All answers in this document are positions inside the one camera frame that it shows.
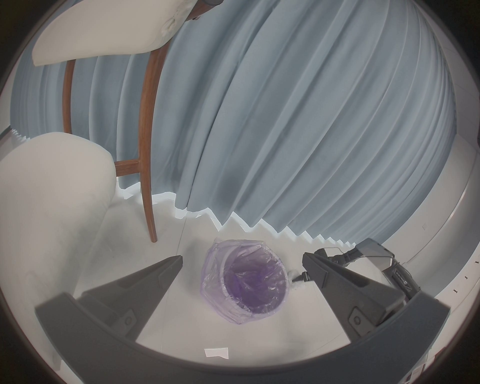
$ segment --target blue curtain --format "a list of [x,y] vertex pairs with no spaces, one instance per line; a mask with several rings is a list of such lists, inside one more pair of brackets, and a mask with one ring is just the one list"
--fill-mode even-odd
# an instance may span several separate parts
[[[12,127],[61,131],[65,65],[25,51]],[[74,134],[137,156],[148,53],[78,60]],[[153,193],[253,226],[384,241],[437,180],[456,133],[453,87],[409,0],[225,0],[174,37],[152,136]],[[137,175],[121,178],[128,187]]]

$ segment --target wooden chair leg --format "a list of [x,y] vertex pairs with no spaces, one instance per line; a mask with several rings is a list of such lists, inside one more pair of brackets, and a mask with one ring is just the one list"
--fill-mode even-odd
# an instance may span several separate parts
[[152,207],[152,182],[151,182],[151,153],[152,153],[152,123],[155,108],[158,82],[162,73],[163,64],[167,57],[170,42],[159,49],[150,52],[145,71],[142,97],[140,99],[140,118],[138,122],[138,157],[140,170],[140,188],[144,203],[145,218],[148,232],[152,242],[157,241],[155,220]]
[[75,69],[75,60],[67,61],[65,67],[65,75],[63,77],[63,94],[62,94],[62,117],[63,117],[63,131],[65,133],[72,133],[72,80],[73,70]]

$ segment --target purple plastic bag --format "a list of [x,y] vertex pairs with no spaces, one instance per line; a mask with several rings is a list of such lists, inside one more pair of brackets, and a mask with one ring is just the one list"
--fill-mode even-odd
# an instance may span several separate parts
[[288,291],[285,267],[262,241],[216,240],[207,251],[200,293],[231,323],[271,316]]

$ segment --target white chair seat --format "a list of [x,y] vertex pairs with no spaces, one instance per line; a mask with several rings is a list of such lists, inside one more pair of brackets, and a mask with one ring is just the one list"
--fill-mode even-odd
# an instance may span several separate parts
[[53,20],[32,52],[34,65],[160,48],[196,0],[83,0]]
[[2,159],[0,180],[0,288],[34,348],[58,369],[35,307],[74,292],[115,194],[115,165],[99,145],[54,132]]

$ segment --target curtain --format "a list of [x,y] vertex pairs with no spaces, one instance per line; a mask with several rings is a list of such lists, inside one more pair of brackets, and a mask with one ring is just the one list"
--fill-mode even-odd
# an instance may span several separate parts
[[[65,64],[21,58],[12,127],[61,131]],[[137,157],[148,55],[77,60],[72,131]],[[418,208],[456,133],[439,44],[409,0],[225,0],[184,24],[161,75],[152,193],[221,223],[383,242]],[[123,188],[137,175],[120,178]]]

